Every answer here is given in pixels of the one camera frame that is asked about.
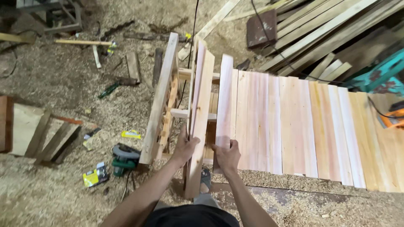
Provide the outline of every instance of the foot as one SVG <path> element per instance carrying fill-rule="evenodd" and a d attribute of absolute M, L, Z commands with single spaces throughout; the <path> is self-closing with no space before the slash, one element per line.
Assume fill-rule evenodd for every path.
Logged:
<path fill-rule="evenodd" d="M 208 193 L 210 190 L 210 172 L 204 168 L 201 172 L 201 184 L 199 188 L 200 193 Z"/>

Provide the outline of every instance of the black shirt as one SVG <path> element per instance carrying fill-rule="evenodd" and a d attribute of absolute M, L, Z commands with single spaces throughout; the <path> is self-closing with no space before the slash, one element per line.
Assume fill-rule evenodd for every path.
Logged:
<path fill-rule="evenodd" d="M 155 210 L 148 216 L 145 227 L 157 226 L 240 227 L 233 215 L 219 208 L 206 205 L 183 205 Z"/>

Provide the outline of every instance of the dark wooden block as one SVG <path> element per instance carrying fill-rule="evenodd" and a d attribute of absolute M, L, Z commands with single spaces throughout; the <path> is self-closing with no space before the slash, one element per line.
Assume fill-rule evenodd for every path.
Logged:
<path fill-rule="evenodd" d="M 13 99 L 0 96 L 0 152 L 9 152 L 13 147 Z"/>
<path fill-rule="evenodd" d="M 262 48 L 268 44 L 274 45 L 278 40 L 276 10 L 273 9 L 262 13 L 260 14 L 260 18 L 269 36 L 269 40 L 265 36 L 258 17 L 255 15 L 247 21 L 247 47 L 249 49 Z"/>

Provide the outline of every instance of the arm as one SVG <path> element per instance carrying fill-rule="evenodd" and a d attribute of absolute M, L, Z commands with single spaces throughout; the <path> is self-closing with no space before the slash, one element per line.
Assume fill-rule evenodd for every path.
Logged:
<path fill-rule="evenodd" d="M 277 224 L 255 201 L 243 180 L 238 176 L 237 166 L 241 157 L 238 142 L 230 140 L 230 145 L 230 149 L 223 149 L 216 145 L 213 145 L 212 149 L 215 151 L 217 162 L 230 184 L 243 225 L 249 227 L 277 227 Z"/>
<path fill-rule="evenodd" d="M 141 226 L 153 211 L 175 172 L 192 157 L 195 146 L 199 142 L 200 139 L 198 138 L 193 138 L 191 141 L 187 139 L 187 130 L 184 125 L 170 160 L 154 176 L 128 196 L 123 203 L 117 206 L 101 226 Z"/>

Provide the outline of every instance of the sawdust-covered floor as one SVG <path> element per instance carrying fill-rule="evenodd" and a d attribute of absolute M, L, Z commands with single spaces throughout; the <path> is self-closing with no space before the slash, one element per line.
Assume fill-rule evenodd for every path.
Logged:
<path fill-rule="evenodd" d="M 200 1 L 196 31 L 215 15 L 227 0 Z M 119 0 L 85 1 L 84 31 L 79 39 L 95 40 L 97 21 L 101 34 L 118 24 L 135 20 L 124 31 L 149 32 L 148 24 L 174 25 L 178 33 L 192 32 L 194 1 Z M 256 1 L 257 7 L 266 1 Z M 242 0 L 231 14 L 251 9 L 249 0 Z M 235 65 L 254 54 L 246 49 L 247 19 L 220 23 L 205 39 L 215 55 L 215 71 L 220 68 L 223 53 L 234 57 Z M 41 27 L 29 15 L 21 14 L 9 32 Z M 153 72 L 154 49 L 165 49 L 165 42 L 123 39 L 122 32 L 112 38 L 119 43 L 112 57 L 101 57 L 102 69 L 94 63 L 91 48 L 54 44 L 52 36 L 37 38 L 33 45 L 21 45 L 0 55 L 0 94 L 10 95 L 17 102 L 51 109 L 55 115 L 77 118 L 85 122 L 80 136 L 71 146 L 63 164 L 51 167 L 33 166 L 32 160 L 0 155 L 0 226 L 97 226 L 120 202 L 124 179 L 115 178 L 92 189 L 84 188 L 82 173 L 105 161 L 110 166 L 111 148 L 117 142 L 141 148 L 141 140 L 124 139 L 120 132 L 138 130 L 144 135 L 153 96 L 145 81 Z M 0 50 L 8 47 L 0 43 Z M 137 51 L 141 61 L 143 83 L 136 88 L 119 87 L 110 96 L 99 100 L 97 95 L 114 82 L 114 76 L 128 76 L 125 55 Z M 16 62 L 13 74 L 7 76 Z M 252 67 L 262 62 L 252 61 Z M 187 61 L 180 63 L 187 66 Z M 187 103 L 187 90 L 182 104 Z M 102 128 L 93 141 L 94 150 L 81 145 L 84 133 L 97 125 Z M 174 131 L 171 147 L 175 144 Z M 163 161 L 153 166 L 140 166 L 135 172 L 136 187 L 150 177 Z M 339 183 L 298 176 L 276 176 L 265 172 L 240 171 L 245 183 L 259 203 L 280 226 L 403 226 L 404 195 L 367 192 L 344 187 Z M 214 175 L 213 195 L 228 212 L 240 219 L 225 179 Z M 163 201 L 178 205 L 190 203 L 181 197 L 181 173 L 165 192 Z M 263 187 L 291 189 L 274 190 Z"/>

